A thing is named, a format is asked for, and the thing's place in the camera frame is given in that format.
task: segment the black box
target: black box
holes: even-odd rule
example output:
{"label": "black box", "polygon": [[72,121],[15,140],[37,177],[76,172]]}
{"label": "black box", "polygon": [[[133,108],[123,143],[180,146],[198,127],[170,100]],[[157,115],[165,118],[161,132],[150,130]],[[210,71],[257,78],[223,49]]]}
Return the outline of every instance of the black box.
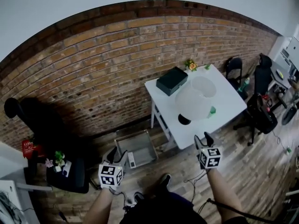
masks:
{"label": "black box", "polygon": [[187,73],[178,67],[174,67],[157,80],[156,86],[170,96],[187,81],[187,78]]}

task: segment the foot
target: foot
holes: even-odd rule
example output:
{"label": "foot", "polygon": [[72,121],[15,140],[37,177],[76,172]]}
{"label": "foot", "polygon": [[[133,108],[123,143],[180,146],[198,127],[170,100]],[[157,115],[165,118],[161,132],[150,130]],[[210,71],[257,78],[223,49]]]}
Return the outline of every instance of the foot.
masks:
{"label": "foot", "polygon": [[140,192],[135,192],[134,194],[134,200],[136,203],[139,203],[141,200],[144,200],[144,196]]}
{"label": "foot", "polygon": [[161,181],[158,185],[158,188],[160,190],[162,189],[167,189],[169,183],[171,181],[171,175],[170,174],[164,174],[162,177],[161,177]]}

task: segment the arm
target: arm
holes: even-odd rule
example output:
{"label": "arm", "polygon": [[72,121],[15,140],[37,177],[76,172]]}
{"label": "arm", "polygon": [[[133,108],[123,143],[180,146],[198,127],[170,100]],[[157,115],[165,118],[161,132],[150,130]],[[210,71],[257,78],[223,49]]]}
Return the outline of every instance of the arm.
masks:
{"label": "arm", "polygon": [[100,195],[87,212],[83,224],[107,224],[110,214],[113,194],[109,189],[102,189]]}
{"label": "arm", "polygon": [[[239,211],[242,211],[241,202],[237,195],[232,191],[232,189],[229,187],[227,182],[223,179],[221,174],[218,172],[217,169],[213,168],[211,169],[207,177],[209,179],[213,196],[216,202],[228,205],[230,207],[233,207]],[[217,207],[222,223],[233,218],[233,217],[241,217],[242,215],[235,213],[233,211],[230,211],[225,208]]]}

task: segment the black chair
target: black chair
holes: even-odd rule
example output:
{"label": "black chair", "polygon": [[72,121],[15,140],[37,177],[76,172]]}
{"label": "black chair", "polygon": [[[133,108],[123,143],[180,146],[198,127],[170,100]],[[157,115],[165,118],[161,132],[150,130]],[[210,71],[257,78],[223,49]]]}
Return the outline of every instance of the black chair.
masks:
{"label": "black chair", "polygon": [[[241,86],[242,78],[242,59],[238,56],[229,58],[225,63],[226,79],[233,86],[235,90],[238,90]],[[228,78],[228,75],[233,70],[240,70],[240,75],[237,78]]]}
{"label": "black chair", "polygon": [[254,143],[255,129],[259,130],[259,134],[267,134],[278,124],[273,111],[267,110],[267,106],[264,104],[262,98],[262,96],[267,93],[269,83],[272,81],[270,69],[271,64],[266,60],[260,60],[260,62],[262,62],[262,65],[258,65],[254,73],[254,95],[247,102],[247,110],[244,112],[246,121],[234,126],[234,130],[246,126],[250,127],[251,142],[248,142],[248,146]]}
{"label": "black chair", "polygon": [[[33,131],[34,143],[43,146],[49,159],[54,160],[55,151],[60,150],[71,162],[68,177],[63,176],[62,172],[55,173],[53,169],[47,168],[46,177],[49,185],[70,192],[88,192],[89,176],[85,174],[82,141],[66,129],[58,113],[35,98],[25,98],[21,102],[9,98],[4,104],[4,110],[9,118],[19,116]],[[33,153],[33,157],[28,161],[28,173],[34,175],[37,163],[44,163],[44,160],[45,158],[37,158],[37,153]]]}
{"label": "black chair", "polygon": [[[272,66],[272,60],[268,57],[268,56],[266,56],[266,55],[264,55],[263,53],[261,53],[260,54],[260,66],[261,67],[263,67],[263,68],[269,68],[270,69],[270,67]],[[270,82],[272,81],[272,77],[269,77],[268,78],[268,80],[266,80],[266,81],[264,81],[265,83],[267,83],[267,82],[269,82],[269,84],[270,84]],[[274,110],[276,110],[279,106],[283,106],[285,109],[287,109],[287,105],[286,105],[286,103],[283,101],[283,99],[279,96],[279,94],[280,93],[282,93],[283,95],[285,94],[285,90],[282,88],[282,87],[279,87],[278,88],[278,91],[277,92],[275,92],[275,94],[276,94],[276,98],[278,99],[278,102],[275,104],[275,105],[273,105],[272,107],[271,107],[271,111],[273,112]]]}

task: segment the brick wall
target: brick wall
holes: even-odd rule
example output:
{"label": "brick wall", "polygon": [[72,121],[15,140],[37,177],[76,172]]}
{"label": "brick wall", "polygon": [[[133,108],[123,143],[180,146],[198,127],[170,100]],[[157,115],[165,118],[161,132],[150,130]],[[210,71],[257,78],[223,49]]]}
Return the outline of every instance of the brick wall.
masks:
{"label": "brick wall", "polygon": [[34,35],[0,63],[0,140],[14,148],[31,131],[8,119],[9,97],[50,104],[81,136],[150,114],[144,82],[193,58],[223,71],[231,56],[244,74],[267,54],[277,33],[225,9],[176,1],[134,1],[98,7]]}

